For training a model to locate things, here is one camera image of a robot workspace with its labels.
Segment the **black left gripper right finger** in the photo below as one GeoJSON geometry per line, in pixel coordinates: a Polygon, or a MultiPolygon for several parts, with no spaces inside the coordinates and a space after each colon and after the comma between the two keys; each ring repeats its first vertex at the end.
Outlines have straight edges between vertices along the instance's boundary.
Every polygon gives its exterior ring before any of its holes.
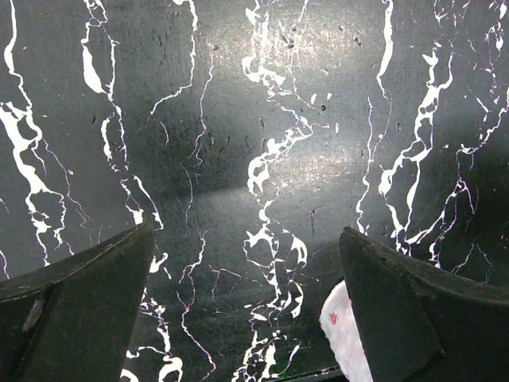
{"type": "Polygon", "coordinates": [[[344,281],[375,381],[506,381],[508,289],[443,271],[346,227],[344,281]]]}

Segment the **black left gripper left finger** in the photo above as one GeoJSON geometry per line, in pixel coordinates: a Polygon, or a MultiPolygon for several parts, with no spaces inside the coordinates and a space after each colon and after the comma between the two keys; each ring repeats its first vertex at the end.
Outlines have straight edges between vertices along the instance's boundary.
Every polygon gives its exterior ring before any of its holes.
{"type": "Polygon", "coordinates": [[[136,225],[1,283],[3,381],[118,381],[153,259],[136,225]]]}

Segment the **white paper roll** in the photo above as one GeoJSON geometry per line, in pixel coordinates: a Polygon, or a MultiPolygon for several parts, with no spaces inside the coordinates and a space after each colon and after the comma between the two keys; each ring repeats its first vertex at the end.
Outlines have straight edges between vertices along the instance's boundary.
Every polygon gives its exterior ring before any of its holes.
{"type": "Polygon", "coordinates": [[[372,382],[346,282],[332,289],[321,308],[321,329],[348,381],[372,382]]]}

